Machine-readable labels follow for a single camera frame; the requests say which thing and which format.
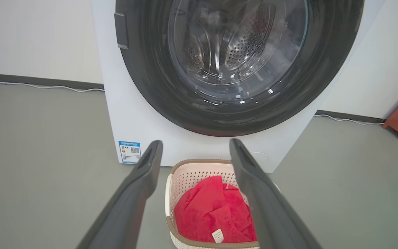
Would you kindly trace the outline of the pink perforated laundry basket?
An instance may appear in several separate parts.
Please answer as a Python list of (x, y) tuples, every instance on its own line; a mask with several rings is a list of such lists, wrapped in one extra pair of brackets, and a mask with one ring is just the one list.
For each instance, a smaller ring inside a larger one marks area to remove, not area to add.
[(259, 243), (217, 244), (185, 238), (178, 232), (175, 205), (182, 195), (207, 177), (221, 176), (223, 183), (238, 187), (232, 163), (219, 159), (189, 159), (179, 162), (167, 177), (165, 188), (165, 215), (171, 240), (177, 249), (260, 249)]

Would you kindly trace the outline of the red garment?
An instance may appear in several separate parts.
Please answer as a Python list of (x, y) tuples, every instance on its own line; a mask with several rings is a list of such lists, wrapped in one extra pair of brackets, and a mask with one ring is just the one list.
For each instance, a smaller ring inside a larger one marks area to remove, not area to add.
[(190, 240), (215, 243), (211, 234), (221, 229), (222, 243), (257, 241), (249, 206), (221, 176), (207, 177), (186, 191), (175, 206), (175, 220), (178, 232)]

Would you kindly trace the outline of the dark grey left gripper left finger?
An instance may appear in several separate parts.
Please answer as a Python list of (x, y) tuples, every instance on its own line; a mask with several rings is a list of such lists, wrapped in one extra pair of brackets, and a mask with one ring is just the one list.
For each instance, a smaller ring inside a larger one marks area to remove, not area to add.
[(76, 249), (136, 249), (146, 201), (158, 184), (162, 153), (162, 141), (150, 143)]

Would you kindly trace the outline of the blue energy label sticker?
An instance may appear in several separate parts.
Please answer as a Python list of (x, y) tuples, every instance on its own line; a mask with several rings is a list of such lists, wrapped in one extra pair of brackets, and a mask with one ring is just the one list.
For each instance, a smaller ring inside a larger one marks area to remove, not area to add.
[(123, 164), (137, 164), (141, 159), (140, 143), (119, 141), (120, 162)]

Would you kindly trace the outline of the dark round washer door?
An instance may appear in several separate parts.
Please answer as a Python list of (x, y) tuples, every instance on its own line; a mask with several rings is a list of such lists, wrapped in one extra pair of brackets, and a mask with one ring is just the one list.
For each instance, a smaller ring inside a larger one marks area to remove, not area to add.
[(364, 0), (116, 0), (134, 84), (163, 117), (213, 137), (285, 122), (343, 66)]

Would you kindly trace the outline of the white front-load washing machine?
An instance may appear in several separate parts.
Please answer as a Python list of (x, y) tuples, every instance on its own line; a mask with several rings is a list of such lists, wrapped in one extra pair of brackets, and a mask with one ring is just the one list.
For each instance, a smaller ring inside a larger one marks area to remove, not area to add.
[(141, 95), (117, 46), (115, 1), (91, 0), (98, 57), (118, 161), (121, 159), (119, 141), (140, 143), (142, 157), (154, 140), (161, 140), (164, 145), (162, 166), (174, 166), (187, 159), (229, 160), (229, 141), (236, 138), (244, 143), (250, 153), (262, 152), (269, 157), (269, 161), (257, 160), (268, 173), (274, 172), (308, 126), (386, 2), (364, 0), (360, 26), (351, 51), (330, 84), (311, 104), (292, 118), (270, 129), (238, 137), (213, 137), (177, 126), (153, 109)]

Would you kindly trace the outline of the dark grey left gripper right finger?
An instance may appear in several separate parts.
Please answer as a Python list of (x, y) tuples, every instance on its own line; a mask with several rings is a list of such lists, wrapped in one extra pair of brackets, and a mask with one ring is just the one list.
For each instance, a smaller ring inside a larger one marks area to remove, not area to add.
[(242, 141), (231, 139), (229, 149), (237, 184), (248, 199), (260, 249), (322, 249)]

